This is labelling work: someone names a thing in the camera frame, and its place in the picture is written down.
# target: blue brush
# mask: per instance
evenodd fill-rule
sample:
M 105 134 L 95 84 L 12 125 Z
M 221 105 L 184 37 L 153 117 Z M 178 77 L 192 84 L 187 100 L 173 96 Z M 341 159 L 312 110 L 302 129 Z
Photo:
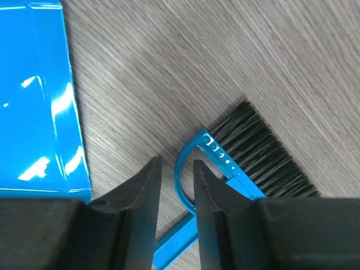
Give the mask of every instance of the blue brush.
M 219 168 L 229 186 L 252 200 L 319 196 L 254 107 L 243 101 L 212 129 L 202 129 L 179 154 L 175 190 L 190 213 L 156 244 L 153 263 L 157 270 L 166 269 L 197 240 L 195 206 L 180 182 L 186 157 L 195 147 Z

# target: blue dustpan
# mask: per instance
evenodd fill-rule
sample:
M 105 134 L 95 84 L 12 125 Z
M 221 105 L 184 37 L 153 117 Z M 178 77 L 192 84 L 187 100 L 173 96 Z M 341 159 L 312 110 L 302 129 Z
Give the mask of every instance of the blue dustpan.
M 91 200 L 58 1 L 0 1 L 0 124 L 0 197 Z

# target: brush head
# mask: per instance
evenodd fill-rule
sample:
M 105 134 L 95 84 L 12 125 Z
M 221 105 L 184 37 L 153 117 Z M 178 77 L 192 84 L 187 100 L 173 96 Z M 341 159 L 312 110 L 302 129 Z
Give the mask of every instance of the brush head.
M 240 103 L 210 133 L 266 196 L 320 195 L 249 101 Z

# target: wood grain surface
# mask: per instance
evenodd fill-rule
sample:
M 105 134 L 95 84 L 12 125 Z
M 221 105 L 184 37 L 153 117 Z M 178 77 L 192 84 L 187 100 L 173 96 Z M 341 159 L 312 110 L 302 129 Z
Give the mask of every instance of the wood grain surface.
M 95 197 L 162 154 L 162 235 L 180 149 L 242 95 L 325 196 L 360 195 L 360 1 L 62 3 Z M 171 269 L 200 269 L 198 247 Z

